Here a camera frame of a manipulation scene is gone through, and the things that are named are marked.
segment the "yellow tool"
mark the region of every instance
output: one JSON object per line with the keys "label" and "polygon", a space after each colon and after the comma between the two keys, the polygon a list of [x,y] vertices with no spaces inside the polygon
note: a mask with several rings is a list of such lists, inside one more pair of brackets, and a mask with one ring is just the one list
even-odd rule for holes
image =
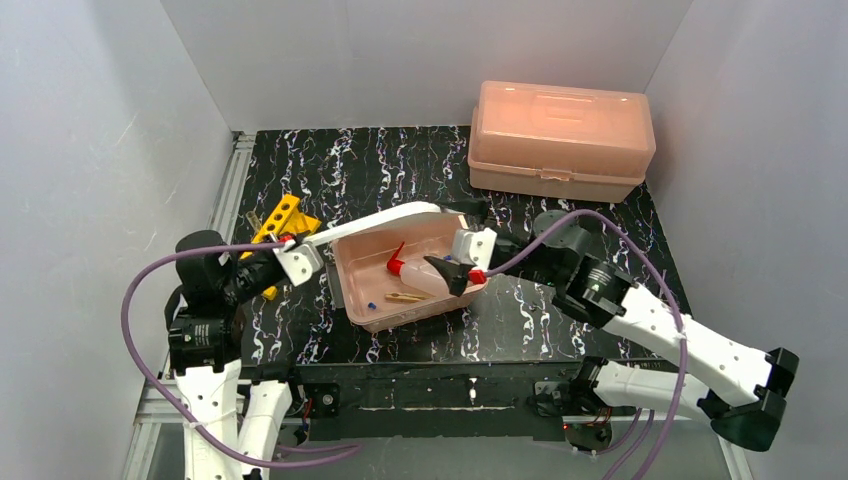
{"label": "yellow tool", "polygon": [[430,297],[424,295],[415,295],[412,293],[397,293],[391,292],[387,293],[383,298],[386,299],[387,302],[395,302],[395,303],[416,303],[421,300],[427,300]]}
{"label": "yellow tool", "polygon": [[[289,194],[284,195],[280,203],[277,204],[277,208],[271,212],[271,215],[268,216],[268,219],[265,220],[265,223],[262,224],[262,227],[256,232],[250,243],[262,242],[269,233],[273,233],[277,237],[282,236],[284,233],[290,233],[292,235],[303,233],[312,235],[315,233],[318,227],[321,226],[321,220],[304,215],[297,209],[298,205],[300,205],[300,199],[298,197]],[[244,252],[241,258],[247,258],[251,253]],[[277,296],[277,287],[269,287],[262,292],[262,296],[267,300],[273,300]]]}

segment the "yellow bracket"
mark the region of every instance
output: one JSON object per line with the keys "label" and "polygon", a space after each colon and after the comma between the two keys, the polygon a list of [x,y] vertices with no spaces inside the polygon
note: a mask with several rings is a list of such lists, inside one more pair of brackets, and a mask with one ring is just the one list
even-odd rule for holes
{"label": "yellow bracket", "polygon": [[[300,205],[300,199],[295,197],[294,195],[286,194],[283,196],[283,199],[280,200],[280,203],[277,204],[277,208],[271,212],[271,215],[268,216],[268,219],[265,220],[265,223],[262,224],[262,228],[256,232],[256,235],[253,236],[253,240],[250,243],[260,243],[269,233],[273,233],[278,237],[283,236],[285,233],[289,233],[292,235],[300,235],[307,234],[312,235],[318,230],[318,227],[321,226],[321,220],[317,218],[312,218],[308,215],[304,215],[300,210],[298,210],[298,205]],[[244,252],[241,255],[241,259],[245,259],[249,257],[252,252]],[[273,300],[277,297],[277,287],[269,287],[264,292],[262,292],[262,296],[267,300]]]}

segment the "gray floor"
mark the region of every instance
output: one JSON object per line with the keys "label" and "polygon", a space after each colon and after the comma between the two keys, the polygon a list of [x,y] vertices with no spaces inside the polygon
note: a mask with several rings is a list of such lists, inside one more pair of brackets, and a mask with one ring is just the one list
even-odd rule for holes
{"label": "gray floor", "polygon": [[[627,422],[616,422],[621,432]],[[616,474],[630,478],[656,440],[655,425],[647,441]],[[151,480],[180,478],[183,469],[182,426],[165,425],[156,448]],[[334,442],[312,442],[330,445]],[[360,440],[365,448],[356,456],[333,465],[296,471],[275,471],[282,480],[597,480],[623,453],[593,461],[574,455],[567,444],[539,444],[529,438],[372,438]],[[716,436],[691,421],[675,422],[670,440],[646,479],[730,479]]]}

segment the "clear bottle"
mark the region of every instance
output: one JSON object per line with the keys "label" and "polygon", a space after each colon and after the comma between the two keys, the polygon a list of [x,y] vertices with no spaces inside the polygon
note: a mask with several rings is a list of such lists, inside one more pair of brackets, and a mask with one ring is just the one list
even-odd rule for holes
{"label": "clear bottle", "polygon": [[448,285],[445,279],[439,275],[435,267],[430,265],[427,260],[424,260],[423,255],[405,262],[397,259],[403,245],[403,243],[400,244],[400,247],[392,255],[392,258],[386,263],[386,268],[393,274],[398,275],[404,285],[429,293],[435,297],[448,295]]}

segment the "black and white marble surface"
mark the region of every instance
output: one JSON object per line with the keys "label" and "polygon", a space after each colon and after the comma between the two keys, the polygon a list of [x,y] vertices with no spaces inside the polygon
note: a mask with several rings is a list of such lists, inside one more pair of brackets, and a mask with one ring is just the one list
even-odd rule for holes
{"label": "black and white marble surface", "polygon": [[[665,275],[681,308],[689,305],[642,185],[621,204],[600,204],[477,190],[468,181],[468,127],[355,128],[259,132],[236,224],[235,243],[250,241],[245,214],[264,221],[284,193],[331,227],[413,200],[485,197],[502,227],[529,235],[550,209],[590,208],[614,220]],[[593,252],[646,281],[647,269],[617,237],[603,234]],[[656,284],[647,279],[656,291]],[[639,345],[596,331],[551,305],[549,287],[500,276],[467,309],[370,334],[332,307],[326,273],[277,299],[247,306],[247,363],[489,362],[571,360],[584,355],[636,358]]]}

